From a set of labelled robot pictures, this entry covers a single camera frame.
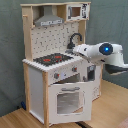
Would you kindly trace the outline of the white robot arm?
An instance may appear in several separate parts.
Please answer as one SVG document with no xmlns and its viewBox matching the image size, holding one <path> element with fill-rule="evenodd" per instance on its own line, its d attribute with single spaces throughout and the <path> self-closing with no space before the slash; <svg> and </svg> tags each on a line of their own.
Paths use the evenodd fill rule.
<svg viewBox="0 0 128 128">
<path fill-rule="evenodd" d="M 123 60 L 123 48 L 119 44 L 103 42 L 96 45 L 81 44 L 73 48 L 76 55 L 95 65 L 105 65 L 111 75 L 128 72 L 128 64 Z"/>
</svg>

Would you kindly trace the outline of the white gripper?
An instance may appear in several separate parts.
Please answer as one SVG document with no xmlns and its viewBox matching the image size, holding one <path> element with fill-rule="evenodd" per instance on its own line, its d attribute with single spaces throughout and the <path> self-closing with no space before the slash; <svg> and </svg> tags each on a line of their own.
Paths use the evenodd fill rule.
<svg viewBox="0 0 128 128">
<path fill-rule="evenodd" d="M 82 57 L 88 58 L 89 57 L 89 55 L 88 55 L 89 49 L 90 49 L 89 45 L 81 44 L 81 45 L 75 46 L 73 48 L 73 53 L 76 55 L 80 55 Z"/>
</svg>

